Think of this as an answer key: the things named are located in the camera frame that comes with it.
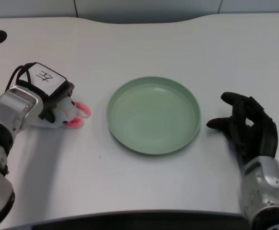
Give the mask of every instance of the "black cable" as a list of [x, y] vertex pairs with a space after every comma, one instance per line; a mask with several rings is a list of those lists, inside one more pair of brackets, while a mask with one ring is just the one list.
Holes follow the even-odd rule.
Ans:
[[[11, 83], [12, 83], [14, 77], [15, 77], [15, 74], [16, 74], [19, 70], [21, 70], [21, 69], [22, 69], [23, 71], [25, 71], [25, 73], [26, 73], [26, 75], [27, 75], [27, 78], [28, 78], [28, 83], [31, 84], [31, 76], [30, 76], [30, 72], [29, 72], [28, 68], [26, 68], [25, 66], [18, 66], [18, 67], [15, 69], [15, 71], [13, 72], [13, 74], [11, 75], [11, 78], [10, 78], [10, 80], [9, 80], [9, 83], [8, 83], [7, 86], [6, 86], [5, 91], [7, 91], [7, 90], [10, 88]], [[21, 74], [20, 74], [20, 72], [19, 72], [18, 75], [17, 75], [16, 81], [19, 80], [20, 77], [21, 77]]]

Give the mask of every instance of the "black finger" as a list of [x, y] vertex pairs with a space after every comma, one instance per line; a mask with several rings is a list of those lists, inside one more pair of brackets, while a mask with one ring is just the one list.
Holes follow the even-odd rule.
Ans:
[[244, 101], [246, 117], [254, 123], [264, 114], [264, 108], [253, 97], [245, 97], [233, 92], [224, 92], [221, 99], [230, 105], [234, 105], [237, 100]]
[[242, 101], [245, 101], [245, 102], [248, 102], [249, 101], [249, 98], [248, 97], [245, 97], [243, 95], [240, 95], [240, 94], [237, 94], [237, 93], [234, 93], [234, 92], [224, 92], [222, 95], [221, 95], [221, 99], [230, 104], [230, 105], [233, 105], [234, 102], [236, 100], [239, 100], [241, 99]]
[[262, 136], [259, 147], [259, 155], [275, 157], [278, 145], [276, 124], [267, 115], [261, 121]]
[[207, 127], [225, 131], [228, 129], [228, 125], [232, 122], [232, 117], [225, 117], [225, 118], [215, 118], [207, 123]]

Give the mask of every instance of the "plate rim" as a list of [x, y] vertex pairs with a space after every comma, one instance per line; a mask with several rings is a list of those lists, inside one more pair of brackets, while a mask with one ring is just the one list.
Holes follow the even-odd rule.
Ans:
[[[183, 144], [182, 146], [174, 149], [174, 150], [171, 150], [171, 151], [167, 151], [167, 152], [162, 152], [162, 153], [151, 153], [151, 152], [144, 152], [144, 151], [141, 151], [141, 150], [136, 150], [128, 145], [126, 145], [124, 142], [122, 142], [118, 137], [117, 135], [115, 135], [114, 131], [113, 131], [113, 128], [110, 126], [110, 122], [109, 122], [109, 106], [110, 106], [110, 103], [114, 97], [114, 95], [122, 88], [124, 87], [125, 85], [129, 84], [130, 82], [132, 81], [135, 81], [135, 80], [139, 80], [139, 79], [142, 79], [142, 78], [160, 78], [160, 79], [166, 79], [166, 80], [169, 80], [169, 81], [173, 81], [179, 85], [181, 85], [182, 87], [184, 87], [192, 96], [193, 98], [195, 99], [195, 102], [198, 106], [198, 110], [199, 110], [199, 121], [198, 121], [198, 124], [197, 124], [197, 127], [196, 127], [196, 130], [194, 132], [194, 134], [185, 142], [185, 144]], [[122, 84], [120, 87], [118, 87], [118, 89], [116, 89], [114, 91], [114, 93], [111, 95], [111, 98], [110, 100], [108, 101], [107, 103], [107, 107], [106, 107], [106, 122], [107, 122], [107, 126], [109, 128], [109, 130], [111, 131], [111, 133], [113, 134], [113, 136], [122, 144], [124, 145], [125, 147], [129, 148], [130, 150], [132, 151], [135, 151], [135, 152], [138, 152], [138, 153], [142, 153], [142, 154], [147, 154], [147, 155], [164, 155], [164, 154], [170, 154], [170, 153], [173, 153], [173, 152], [176, 152], [178, 151], [179, 149], [182, 149], [183, 147], [185, 147], [186, 145], [188, 145], [191, 140], [193, 140], [196, 135], [198, 134], [200, 128], [201, 128], [201, 109], [200, 109], [200, 106], [199, 106], [199, 103], [197, 101], [197, 98], [193, 95], [193, 93], [187, 88], [185, 87], [184, 85], [180, 84], [179, 82], [175, 81], [175, 80], [172, 80], [170, 78], [164, 78], [164, 77], [157, 77], [157, 76], [145, 76], [145, 77], [139, 77], [139, 78], [135, 78], [135, 79], [132, 79], [132, 80], [129, 80], [127, 81], [126, 83]]]

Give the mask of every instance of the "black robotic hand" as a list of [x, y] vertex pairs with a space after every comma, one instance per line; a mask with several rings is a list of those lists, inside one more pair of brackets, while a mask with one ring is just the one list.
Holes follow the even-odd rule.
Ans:
[[[221, 99], [232, 105], [232, 116], [210, 120], [207, 126], [229, 136], [244, 164], [257, 156], [275, 157], [277, 128], [263, 107], [253, 97], [233, 92], [223, 93]], [[254, 124], [246, 125], [246, 118]]]

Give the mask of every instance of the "gray wall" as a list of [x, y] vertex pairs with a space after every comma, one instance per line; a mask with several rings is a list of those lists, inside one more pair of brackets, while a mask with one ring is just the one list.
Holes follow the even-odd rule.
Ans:
[[166, 23], [218, 12], [279, 12], [279, 0], [0, 0], [0, 18], [78, 16], [106, 23]]

